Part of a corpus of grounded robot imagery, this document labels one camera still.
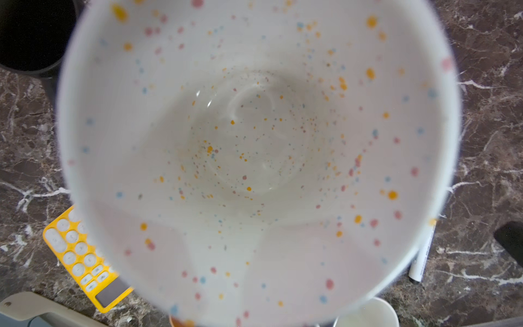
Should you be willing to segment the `black mug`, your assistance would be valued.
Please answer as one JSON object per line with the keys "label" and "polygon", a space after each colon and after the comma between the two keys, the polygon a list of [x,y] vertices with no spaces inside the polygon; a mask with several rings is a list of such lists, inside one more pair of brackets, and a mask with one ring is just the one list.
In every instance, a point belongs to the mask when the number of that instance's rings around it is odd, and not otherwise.
{"label": "black mug", "polygon": [[1,2],[1,68],[36,78],[56,103],[62,58],[85,8],[77,0]]}

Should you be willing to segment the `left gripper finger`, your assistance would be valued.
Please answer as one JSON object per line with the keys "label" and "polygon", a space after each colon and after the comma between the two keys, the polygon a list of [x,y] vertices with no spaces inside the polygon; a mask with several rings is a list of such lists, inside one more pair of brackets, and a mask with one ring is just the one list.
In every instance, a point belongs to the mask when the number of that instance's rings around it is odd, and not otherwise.
{"label": "left gripper finger", "polygon": [[520,267],[523,266],[522,222],[507,222],[494,232],[494,239]]}

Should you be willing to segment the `white mug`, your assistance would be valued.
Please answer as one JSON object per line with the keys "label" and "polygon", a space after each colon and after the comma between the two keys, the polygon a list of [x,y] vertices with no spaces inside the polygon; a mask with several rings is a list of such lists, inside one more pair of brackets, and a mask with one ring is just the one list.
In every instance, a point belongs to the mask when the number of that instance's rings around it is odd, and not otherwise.
{"label": "white mug", "polygon": [[57,94],[81,239],[190,326],[376,296],[445,204],[461,99],[428,1],[93,1]]}

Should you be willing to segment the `light blue mug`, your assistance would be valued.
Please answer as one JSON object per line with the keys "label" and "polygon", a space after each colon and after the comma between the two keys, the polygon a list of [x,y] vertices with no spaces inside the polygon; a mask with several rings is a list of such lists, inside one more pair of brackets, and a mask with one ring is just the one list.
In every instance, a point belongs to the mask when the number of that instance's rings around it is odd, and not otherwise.
{"label": "light blue mug", "polygon": [[399,327],[399,318],[391,304],[372,298],[356,311],[338,317],[335,327]]}

